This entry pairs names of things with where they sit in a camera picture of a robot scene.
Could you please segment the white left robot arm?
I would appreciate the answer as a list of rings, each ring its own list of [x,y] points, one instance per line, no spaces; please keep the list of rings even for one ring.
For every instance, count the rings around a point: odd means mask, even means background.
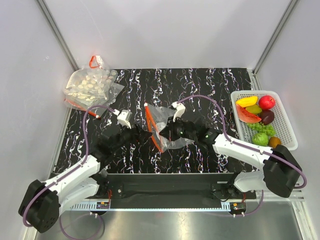
[[[106,174],[101,171],[115,153],[126,145],[143,145],[152,133],[135,124],[111,136],[101,136],[85,156],[59,175],[31,182],[18,214],[26,227],[48,231],[67,209],[90,197],[103,198],[110,192]]]

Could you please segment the yellow starfruit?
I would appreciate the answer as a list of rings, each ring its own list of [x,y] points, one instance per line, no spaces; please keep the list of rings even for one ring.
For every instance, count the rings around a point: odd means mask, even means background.
[[[261,109],[261,107],[257,104],[252,105],[252,106],[248,106],[245,108],[246,111],[248,111],[249,113],[253,114],[253,115],[259,115],[263,110]]]

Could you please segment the clear orange-zip bag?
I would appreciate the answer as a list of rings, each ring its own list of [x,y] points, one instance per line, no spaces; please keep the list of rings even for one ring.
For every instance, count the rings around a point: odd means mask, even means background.
[[[176,110],[175,108],[171,109],[163,106],[152,106],[149,103],[145,103],[144,108],[147,128],[148,131],[152,133],[151,139],[161,153],[164,153],[168,149],[180,149],[194,142],[194,140],[183,137],[178,137],[177,140],[171,140],[160,135],[160,132],[167,126],[169,119],[175,117],[175,120],[178,121],[177,117],[182,116],[185,112],[185,107],[184,110],[181,111]]]

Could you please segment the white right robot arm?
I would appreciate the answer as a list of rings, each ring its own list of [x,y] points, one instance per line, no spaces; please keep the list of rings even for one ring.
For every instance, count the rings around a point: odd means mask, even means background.
[[[169,119],[156,124],[158,136],[168,142],[190,140],[207,152],[225,155],[256,168],[251,172],[236,173],[227,185],[228,195],[239,198],[245,192],[269,190],[273,194],[289,198],[297,189],[302,168],[283,145],[275,148],[258,146],[229,136],[218,129],[208,128],[181,119]]]

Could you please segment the watermelon slice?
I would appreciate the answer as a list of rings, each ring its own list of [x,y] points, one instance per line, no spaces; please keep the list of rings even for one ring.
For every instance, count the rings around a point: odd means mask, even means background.
[[[244,123],[255,124],[259,123],[262,120],[259,116],[248,112],[245,108],[241,107],[238,104],[236,105],[236,111],[238,119]]]

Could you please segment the yellow orange mango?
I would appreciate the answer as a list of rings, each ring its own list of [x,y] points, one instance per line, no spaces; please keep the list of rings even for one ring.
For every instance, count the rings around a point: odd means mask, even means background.
[[[258,99],[257,96],[249,96],[238,99],[235,103],[242,108],[246,108],[255,105],[258,102]]]

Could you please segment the dark purple plum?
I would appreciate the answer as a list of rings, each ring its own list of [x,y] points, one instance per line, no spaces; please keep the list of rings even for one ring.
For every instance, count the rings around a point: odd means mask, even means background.
[[[263,110],[260,114],[259,117],[261,118],[261,123],[263,125],[269,125],[271,124],[274,119],[275,119],[275,114],[271,110]]]

